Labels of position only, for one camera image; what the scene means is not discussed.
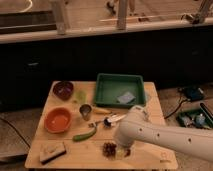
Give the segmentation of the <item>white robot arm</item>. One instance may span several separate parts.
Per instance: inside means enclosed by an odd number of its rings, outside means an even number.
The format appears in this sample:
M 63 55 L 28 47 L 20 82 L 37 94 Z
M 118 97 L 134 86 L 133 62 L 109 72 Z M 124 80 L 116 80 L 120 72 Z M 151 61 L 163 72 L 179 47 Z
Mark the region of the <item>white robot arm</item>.
M 140 105 L 131 107 L 114 134 L 117 145 L 142 141 L 213 162 L 213 131 L 153 124 Z

